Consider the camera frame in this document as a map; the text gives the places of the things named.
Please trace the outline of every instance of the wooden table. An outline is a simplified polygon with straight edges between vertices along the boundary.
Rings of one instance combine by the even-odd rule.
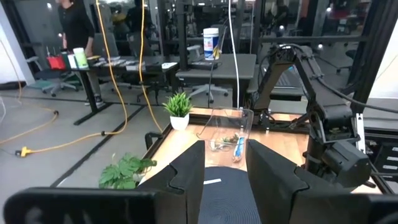
[[[195,114],[211,114],[209,109],[194,108],[192,113]],[[292,114],[273,114],[273,117],[278,120],[290,121],[299,115]],[[143,181],[151,178],[153,175],[161,171],[176,157],[181,155],[186,149],[194,144],[200,138],[197,134],[200,133],[203,126],[190,124],[184,131],[171,130],[170,134],[165,138],[164,142],[160,145],[157,152],[152,156],[153,160],[157,161],[157,166],[152,169],[144,176]],[[289,133],[277,133],[277,132],[260,132],[251,131],[250,139],[255,139],[261,144],[269,147],[270,149],[278,152],[280,155],[286,157],[297,165],[305,163],[305,158],[302,157],[303,152],[307,150],[308,136],[304,134],[289,134]],[[206,147],[206,167],[209,166],[229,166],[237,169],[246,169],[246,160],[243,157],[240,163],[234,163],[232,161],[232,152],[219,153],[220,159],[215,161],[214,153],[208,156],[208,147]],[[362,185],[353,191],[354,193],[367,193],[367,194],[380,194],[381,191],[378,188],[372,189],[365,185]]]

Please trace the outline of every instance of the yellow extension cord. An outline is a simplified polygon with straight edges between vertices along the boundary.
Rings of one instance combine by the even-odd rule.
[[[4,46],[4,44],[3,44],[3,42],[0,41],[0,43],[1,43],[2,47],[3,47],[3,49],[6,49],[5,46]],[[11,59],[10,56],[9,56],[9,54],[8,54],[8,52],[7,52],[7,50],[6,50],[6,55],[7,55],[7,57],[8,57],[9,59]],[[17,73],[17,70],[15,69],[14,64],[11,63],[11,65],[12,65],[12,68],[14,69],[14,71],[15,71],[15,74],[16,74],[16,76],[17,76],[17,81],[18,81],[19,92],[18,92],[18,99],[17,99],[17,101],[22,105],[22,101],[21,101],[21,97],[22,97],[22,85],[21,85],[21,80],[19,79],[19,75],[18,75],[18,73]],[[35,107],[38,107],[38,108],[43,109],[43,110],[51,111],[51,112],[54,113],[54,117],[53,117],[50,121],[48,121],[48,122],[46,122],[46,123],[44,123],[44,124],[42,124],[42,125],[40,125],[40,126],[38,126],[38,127],[36,127],[36,128],[32,128],[32,129],[30,129],[30,130],[28,130],[28,131],[25,131],[25,132],[23,132],[23,133],[17,134],[17,135],[15,135],[15,136],[13,136],[13,137],[10,137],[10,138],[7,138],[7,139],[5,139],[5,140],[0,141],[0,144],[4,144],[4,143],[9,142],[9,141],[11,141],[11,140],[14,140],[14,139],[16,139],[16,138],[19,138],[19,137],[21,137],[21,136],[24,136],[24,135],[26,135],[26,134],[29,134],[29,133],[32,133],[32,132],[34,132],[34,131],[36,131],[36,130],[39,130],[39,129],[41,129],[41,128],[44,128],[44,127],[48,126],[49,124],[53,123],[53,122],[56,120],[56,118],[58,117],[58,111],[56,111],[56,110],[53,110],[53,109],[50,109],[50,108],[46,108],[46,107],[43,107],[43,106],[39,106],[39,105],[34,105],[34,104],[32,104],[32,103],[23,103],[23,104],[25,104],[25,105],[30,105],[30,106],[35,106]]]
[[[126,110],[126,106],[124,105],[123,97],[120,94],[118,85],[116,84],[116,80],[115,80],[114,75],[113,75],[113,69],[112,69],[112,66],[111,66],[111,63],[110,63],[111,56],[110,56],[109,49],[108,49],[108,44],[107,44],[108,42],[106,40],[106,35],[104,35],[105,29],[104,29],[104,25],[103,25],[102,15],[101,15],[101,11],[100,11],[100,4],[99,4],[98,0],[96,0],[96,5],[97,5],[97,11],[98,11],[98,15],[99,15],[99,23],[101,25],[101,31],[103,33],[103,39],[104,39],[106,55],[108,56],[109,72],[111,74],[113,85],[115,86],[116,92],[118,93],[118,96],[119,96],[119,99],[121,101],[121,104],[122,104],[122,107],[123,107],[123,111],[124,111],[124,125],[123,125],[122,129],[120,129],[119,131],[116,131],[116,132],[105,133],[105,134],[115,135],[115,134],[122,133],[125,130],[126,126],[127,126],[127,110]],[[142,82],[142,54],[143,54],[143,50],[144,50],[144,18],[145,18],[144,16],[145,16],[145,10],[144,10],[144,6],[143,6],[142,7],[142,23],[141,23],[141,51],[140,51],[140,57],[139,57],[139,78],[140,78],[140,81],[142,83],[141,87],[142,87],[142,91],[144,93],[144,97],[145,97],[145,100],[147,102],[147,105],[148,105],[148,108],[149,108],[149,111],[150,111],[150,115],[152,116],[152,119],[154,120],[154,123],[156,124],[157,128],[159,129],[159,131],[162,132],[162,128],[159,126],[159,124],[158,124],[158,122],[157,122],[157,120],[156,120],[156,118],[155,118],[155,116],[153,114],[152,107],[150,106],[150,103],[149,103],[149,100],[148,100],[148,96],[146,95],[145,87],[144,87],[143,82]],[[19,79],[18,79],[18,83],[19,83],[19,91],[20,91],[19,98],[21,98],[22,88],[21,88],[21,83],[20,83]],[[45,124],[43,124],[41,126],[38,126],[38,127],[34,128],[34,129],[31,129],[31,130],[29,130],[27,132],[24,132],[22,134],[19,134],[17,136],[14,136],[14,137],[11,137],[9,139],[0,141],[0,144],[8,142],[8,141],[13,140],[13,139],[16,139],[16,138],[21,137],[21,136],[23,136],[25,134],[31,133],[33,131],[36,131],[36,130],[38,130],[40,128],[43,128],[44,126],[52,123],[57,118],[57,115],[58,115],[58,113],[56,113],[55,117],[51,121],[49,121],[48,123],[45,123]],[[50,151],[50,150],[54,150],[54,149],[60,149],[60,148],[63,148],[65,146],[70,146],[72,144],[75,144],[77,142],[80,142],[82,140],[86,140],[86,139],[89,139],[89,138],[92,138],[92,137],[95,137],[95,136],[102,136],[102,133],[89,134],[87,136],[83,136],[83,137],[81,137],[79,139],[76,139],[76,140],[74,140],[72,142],[61,144],[59,146],[48,147],[48,148],[45,148],[45,149],[32,150],[32,149],[28,149],[27,147],[23,147],[21,152],[20,152],[20,156],[21,157],[25,157],[26,155],[32,154],[32,153],[45,152],[45,151]]]

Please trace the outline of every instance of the white container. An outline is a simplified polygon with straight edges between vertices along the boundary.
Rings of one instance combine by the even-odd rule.
[[[77,68],[75,55],[73,55],[73,54],[68,55],[68,60],[69,60],[70,68]]]
[[[219,54],[213,56],[213,51],[218,45],[218,28],[206,28],[203,30],[203,50],[205,51],[206,60],[217,60]]]
[[[86,53],[83,47],[73,49],[73,53],[75,54],[77,66],[79,68],[88,68]]]
[[[172,127],[177,131],[183,131],[187,128],[189,123],[189,114],[185,115],[183,118],[170,116],[170,122],[172,123]]]

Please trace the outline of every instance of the cable connector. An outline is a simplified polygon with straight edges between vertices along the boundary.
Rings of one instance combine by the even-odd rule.
[[[26,146],[22,147],[22,150],[16,150],[15,155],[18,157],[25,157],[32,153],[32,150],[28,149]]]

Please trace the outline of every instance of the green leafy plant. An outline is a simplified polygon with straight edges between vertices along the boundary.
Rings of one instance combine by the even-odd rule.
[[[169,101],[163,105],[171,116],[179,118],[185,117],[192,109],[189,97],[185,93],[177,93],[173,97],[170,97]]]
[[[126,153],[117,164],[105,167],[99,178],[100,188],[134,189],[136,182],[134,174],[141,174],[148,167],[156,166],[157,162],[150,159],[138,159]]]

